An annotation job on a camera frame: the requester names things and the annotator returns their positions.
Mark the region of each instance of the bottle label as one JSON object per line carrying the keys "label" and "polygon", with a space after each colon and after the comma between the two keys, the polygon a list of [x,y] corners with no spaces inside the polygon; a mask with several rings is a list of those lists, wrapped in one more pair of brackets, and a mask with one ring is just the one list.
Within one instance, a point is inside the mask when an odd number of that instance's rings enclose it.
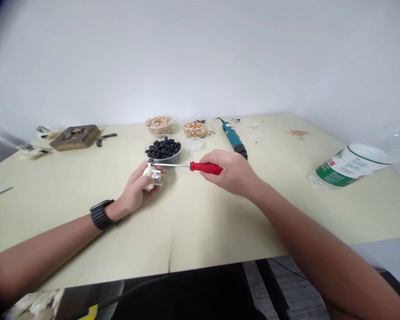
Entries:
{"label": "bottle label", "polygon": [[319,166],[316,173],[329,184],[345,187],[389,165],[359,156],[347,146]]}

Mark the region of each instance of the blue power tool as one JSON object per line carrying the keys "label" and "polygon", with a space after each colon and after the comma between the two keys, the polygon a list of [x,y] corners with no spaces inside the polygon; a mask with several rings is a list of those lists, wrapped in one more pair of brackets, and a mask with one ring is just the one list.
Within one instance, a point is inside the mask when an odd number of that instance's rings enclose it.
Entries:
{"label": "blue power tool", "polygon": [[241,143],[240,137],[237,135],[236,131],[232,127],[231,123],[228,121],[222,120],[220,117],[217,117],[217,119],[222,121],[222,130],[225,132],[225,135],[227,136],[228,140],[231,143],[231,146],[233,147],[234,151],[241,154],[246,160],[248,159],[248,152],[246,151],[246,148],[244,147],[244,144]]}

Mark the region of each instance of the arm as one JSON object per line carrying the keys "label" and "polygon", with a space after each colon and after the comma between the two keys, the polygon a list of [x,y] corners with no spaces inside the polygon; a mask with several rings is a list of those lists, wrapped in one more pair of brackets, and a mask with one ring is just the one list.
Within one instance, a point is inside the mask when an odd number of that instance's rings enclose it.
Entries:
{"label": "arm", "polygon": [[239,154],[214,150],[201,162],[223,168],[206,180],[246,197],[267,217],[320,292],[333,319],[400,319],[400,297],[359,255],[262,181]]}
{"label": "arm", "polygon": [[[111,221],[116,222],[139,208],[144,187],[154,182],[141,176],[146,167],[146,162],[141,164],[130,176],[121,197],[105,207]],[[151,193],[159,189],[155,186]],[[4,306],[15,303],[101,233],[90,215],[85,215],[1,252],[0,302]]]}

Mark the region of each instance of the watch strap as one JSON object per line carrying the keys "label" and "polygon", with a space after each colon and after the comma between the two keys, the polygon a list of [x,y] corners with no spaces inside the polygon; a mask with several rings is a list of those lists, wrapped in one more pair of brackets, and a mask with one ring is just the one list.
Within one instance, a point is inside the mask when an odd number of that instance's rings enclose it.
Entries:
{"label": "watch strap", "polygon": [[114,223],[107,217],[105,214],[104,208],[110,204],[112,204],[114,200],[107,200],[101,202],[99,205],[91,208],[90,217],[92,218],[93,223],[96,227],[102,231],[105,231],[111,228]]}

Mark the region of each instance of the wrist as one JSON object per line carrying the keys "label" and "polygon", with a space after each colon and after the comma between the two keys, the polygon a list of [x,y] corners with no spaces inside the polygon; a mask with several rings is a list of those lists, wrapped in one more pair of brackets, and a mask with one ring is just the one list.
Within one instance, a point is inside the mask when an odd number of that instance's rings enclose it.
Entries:
{"label": "wrist", "polygon": [[256,204],[256,201],[263,198],[264,194],[269,195],[270,189],[274,190],[272,186],[258,178],[254,183],[252,183],[252,186],[249,188],[249,194],[246,198],[253,204]]}
{"label": "wrist", "polygon": [[121,204],[121,200],[117,199],[112,204],[106,206],[104,208],[105,214],[107,217],[113,222],[117,222],[121,218],[127,216],[130,212],[124,209],[124,206]]}

